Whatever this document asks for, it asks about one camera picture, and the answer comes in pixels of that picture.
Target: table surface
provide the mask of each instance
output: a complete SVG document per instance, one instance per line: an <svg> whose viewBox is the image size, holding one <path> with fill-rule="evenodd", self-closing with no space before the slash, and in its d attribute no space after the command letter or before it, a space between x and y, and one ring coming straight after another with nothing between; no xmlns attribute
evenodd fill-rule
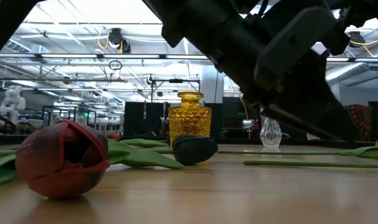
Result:
<svg viewBox="0 0 378 224"><path fill-rule="evenodd" d="M14 146L0 146L9 149ZM271 150L220 145L220 150ZM281 146L280 151L336 151ZM378 223L378 169L244 166L243 160L378 162L339 156L217 154L185 170L114 165L82 197L0 186L0 223Z"/></svg>

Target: yellow cable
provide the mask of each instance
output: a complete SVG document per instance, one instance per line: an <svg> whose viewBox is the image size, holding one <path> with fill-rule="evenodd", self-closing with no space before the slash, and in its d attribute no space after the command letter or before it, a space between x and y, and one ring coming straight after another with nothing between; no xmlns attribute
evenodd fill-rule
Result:
<svg viewBox="0 0 378 224"><path fill-rule="evenodd" d="M244 112L246 112L246 119L247 121L249 121L249 115L247 113L247 108L246 108L246 104L244 103L244 101L241 99L241 97L239 97L241 103L243 104L244 106ZM251 133L250 133L250 128L249 128L249 139L251 139Z"/></svg>
<svg viewBox="0 0 378 224"><path fill-rule="evenodd" d="M355 42L355 41L351 41L352 44L358 44L358 45L362 45L362 46L375 44L375 43L377 43L377 42L378 42L378 40L373 41L373 42L370 42L370 43L362 44L362 43L357 43L357 42Z"/></svg>
<svg viewBox="0 0 378 224"><path fill-rule="evenodd" d="M371 57L375 57L365 45L363 45L363 47L371 55Z"/></svg>
<svg viewBox="0 0 378 224"><path fill-rule="evenodd" d="M122 45L123 45L123 43L122 43L122 41L120 41L120 54L122 54Z"/></svg>
<svg viewBox="0 0 378 224"><path fill-rule="evenodd" d="M106 38L106 45L104 47L101 45L101 41L99 40L99 38L101 37L101 32L102 32L102 28L101 28L101 30L99 31L99 34L98 34L98 45L99 45L100 48L105 49L109 45L109 34L110 34L110 32L108 32L108 37Z"/></svg>
<svg viewBox="0 0 378 224"><path fill-rule="evenodd" d="M239 96L239 99L241 101L241 103L243 104L243 107L244 107L244 112L246 112L246 119L249 120L249 114L247 113L247 107L246 107L246 104L244 103L244 101L242 100L242 98L240 97L240 94L238 94L236 92L236 89L233 87L233 83L232 83L232 80L231 78L229 78L229 82L231 83L232 85L232 88L234 90L234 94L238 95ZM249 126L249 139L251 139L251 133L250 133L250 130L251 130L251 126Z"/></svg>

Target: yellow glass bottle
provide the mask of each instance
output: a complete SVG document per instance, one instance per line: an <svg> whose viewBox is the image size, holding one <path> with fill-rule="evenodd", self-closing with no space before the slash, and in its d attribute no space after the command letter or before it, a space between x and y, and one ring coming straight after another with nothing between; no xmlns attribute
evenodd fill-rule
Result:
<svg viewBox="0 0 378 224"><path fill-rule="evenodd" d="M204 97L199 92L180 92L181 106L174 106L168 110L170 120L170 146L173 140L182 134L198 134L210 136L211 109L200 106L200 99Z"/></svg>

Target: glass bottle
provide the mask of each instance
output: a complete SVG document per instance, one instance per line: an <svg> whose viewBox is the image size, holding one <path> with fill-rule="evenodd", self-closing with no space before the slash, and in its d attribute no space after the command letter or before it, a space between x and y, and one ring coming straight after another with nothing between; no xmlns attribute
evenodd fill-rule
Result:
<svg viewBox="0 0 378 224"><path fill-rule="evenodd" d="M170 146L173 140L182 134L198 134L210 136L211 109L200 106L200 99L204 97L199 92L180 92L181 106L174 106L168 110L170 120Z"/></svg>
<svg viewBox="0 0 378 224"><path fill-rule="evenodd" d="M282 130L274 119L264 117L260 138L265 147L278 147L282 140Z"/></svg>

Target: green stem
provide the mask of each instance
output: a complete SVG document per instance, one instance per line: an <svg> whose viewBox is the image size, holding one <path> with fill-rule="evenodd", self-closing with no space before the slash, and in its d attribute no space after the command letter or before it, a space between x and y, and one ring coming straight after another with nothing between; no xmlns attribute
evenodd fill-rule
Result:
<svg viewBox="0 0 378 224"><path fill-rule="evenodd" d="M247 151L218 151L220 154L257 154L257 155L286 155L286 156L336 156L339 152L247 152Z"/></svg>
<svg viewBox="0 0 378 224"><path fill-rule="evenodd" d="M15 151L12 150L3 150L0 151L0 157L9 156L15 154Z"/></svg>
<svg viewBox="0 0 378 224"><path fill-rule="evenodd" d="M155 150L151 150L152 152L157 152L159 154L174 154L174 151L170 150L170 149L155 149Z"/></svg>
<svg viewBox="0 0 378 224"><path fill-rule="evenodd" d="M305 166L305 167L378 168L378 164L335 163L335 162L244 161L243 164L244 165L254 165L254 166Z"/></svg>

